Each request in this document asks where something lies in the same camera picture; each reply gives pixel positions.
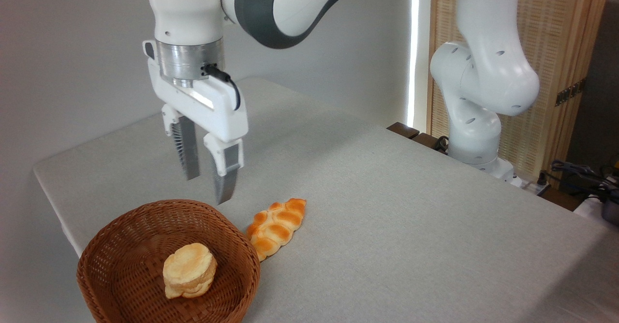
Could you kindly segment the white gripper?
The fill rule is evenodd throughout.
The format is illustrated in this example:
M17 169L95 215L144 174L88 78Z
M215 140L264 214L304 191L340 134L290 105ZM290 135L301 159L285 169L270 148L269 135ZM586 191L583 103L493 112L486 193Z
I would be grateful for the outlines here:
M208 132L204 145L213 164L219 205L234 194L238 170L245 166L241 138L249 129L243 96L219 69L220 47L220 41L190 46L142 43L153 90L164 102L164 131L173 139L186 180L200 175L195 125Z

